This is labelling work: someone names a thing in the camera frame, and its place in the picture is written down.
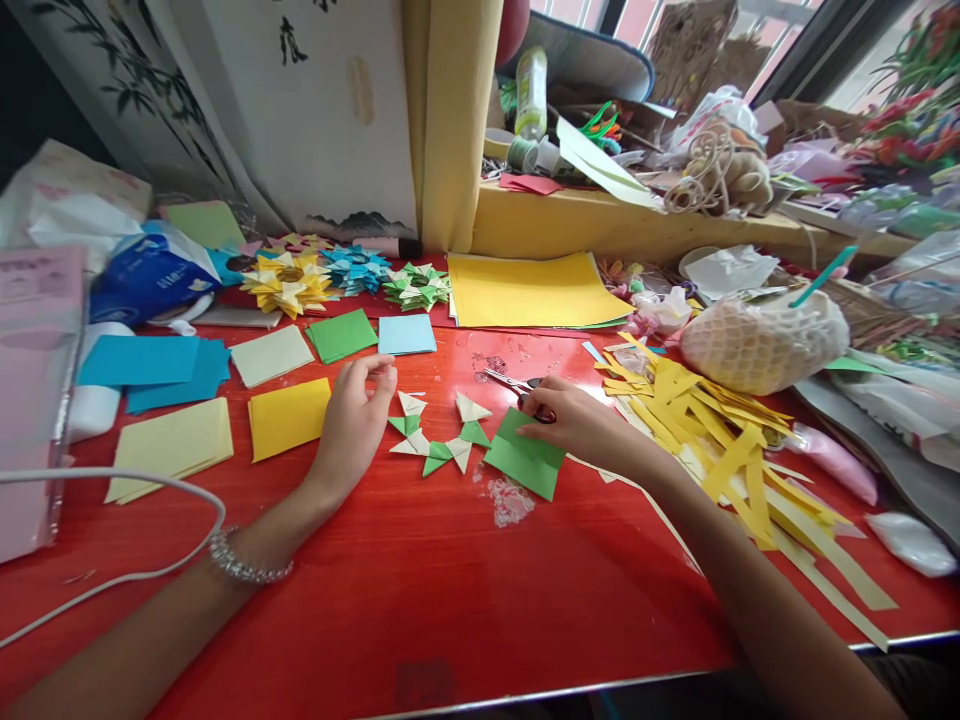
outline silver bracelet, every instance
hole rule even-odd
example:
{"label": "silver bracelet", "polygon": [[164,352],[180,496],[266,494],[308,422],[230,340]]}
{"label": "silver bracelet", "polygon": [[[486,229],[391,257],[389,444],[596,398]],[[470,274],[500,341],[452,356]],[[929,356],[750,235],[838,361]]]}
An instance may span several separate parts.
{"label": "silver bracelet", "polygon": [[210,539],[210,558],[213,562],[234,580],[240,582],[254,583],[255,585],[270,585],[280,582],[290,571],[293,570],[293,560],[287,563],[285,568],[280,570],[261,570],[251,567],[242,562],[233,554],[230,545],[227,543],[233,533],[240,529],[239,525],[234,525],[226,530],[221,530]]}

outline glue bottle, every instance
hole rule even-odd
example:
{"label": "glue bottle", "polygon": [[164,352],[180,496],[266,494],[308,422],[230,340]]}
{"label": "glue bottle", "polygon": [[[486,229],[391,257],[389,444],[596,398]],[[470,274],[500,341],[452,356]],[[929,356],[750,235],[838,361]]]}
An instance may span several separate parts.
{"label": "glue bottle", "polygon": [[539,45],[520,56],[517,64],[517,120],[514,132],[539,142],[547,131],[547,53]]}

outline blue package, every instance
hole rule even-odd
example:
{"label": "blue package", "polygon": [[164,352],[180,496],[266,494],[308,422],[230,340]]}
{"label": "blue package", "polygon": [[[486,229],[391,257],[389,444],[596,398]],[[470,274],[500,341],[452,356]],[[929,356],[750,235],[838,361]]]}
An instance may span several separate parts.
{"label": "blue package", "polygon": [[135,327],[220,288],[210,256],[170,223],[124,238],[90,291],[90,322]]}

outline yellow origami star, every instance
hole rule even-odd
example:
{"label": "yellow origami star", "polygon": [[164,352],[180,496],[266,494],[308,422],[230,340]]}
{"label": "yellow origami star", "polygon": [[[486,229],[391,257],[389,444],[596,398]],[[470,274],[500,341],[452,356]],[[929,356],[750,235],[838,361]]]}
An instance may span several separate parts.
{"label": "yellow origami star", "polygon": [[257,306],[264,312],[277,308],[292,319],[304,309],[323,310],[320,303],[333,297],[326,292],[330,285],[327,269],[317,264],[316,255],[293,257],[285,252],[275,258],[260,255],[256,270],[242,273],[241,290],[257,297]]}

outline power cord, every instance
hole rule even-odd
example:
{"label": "power cord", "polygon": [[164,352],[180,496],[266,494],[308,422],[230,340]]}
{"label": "power cord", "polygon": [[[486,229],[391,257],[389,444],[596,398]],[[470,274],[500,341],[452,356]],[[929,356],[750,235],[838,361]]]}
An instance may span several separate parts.
{"label": "power cord", "polygon": [[203,539],[203,542],[194,548],[189,555],[178,560],[173,565],[165,567],[161,570],[154,570],[152,572],[128,573],[127,575],[121,575],[113,580],[108,580],[102,585],[98,585],[82,595],[78,595],[73,600],[64,603],[56,610],[48,612],[38,620],[34,620],[29,625],[13,633],[13,635],[0,640],[0,650],[12,645],[17,640],[33,632],[41,625],[48,623],[55,617],[65,613],[67,610],[75,608],[80,603],[89,600],[95,595],[99,595],[105,590],[109,590],[117,585],[133,582],[135,580],[152,580],[154,578],[162,577],[163,575],[172,573],[174,570],[179,570],[203,551],[203,549],[210,542],[211,538],[220,532],[220,529],[223,527],[223,521],[227,517],[227,508],[223,504],[223,501],[210,491],[204,490],[202,487],[183,482],[182,480],[174,480],[172,478],[161,477],[160,475],[151,475],[150,473],[140,472],[139,470],[124,470],[123,468],[113,467],[94,467],[68,468],[62,470],[24,470],[20,472],[0,472],[0,485],[6,485],[8,483],[46,482],[48,480],[73,480],[76,478],[94,477],[128,477],[136,480],[148,480],[149,482],[160,483],[161,485],[169,485],[170,487],[178,488],[184,492],[190,493],[191,495],[196,495],[197,497],[202,498],[213,505],[217,510],[217,519],[214,522],[210,532],[207,533],[207,536]]}

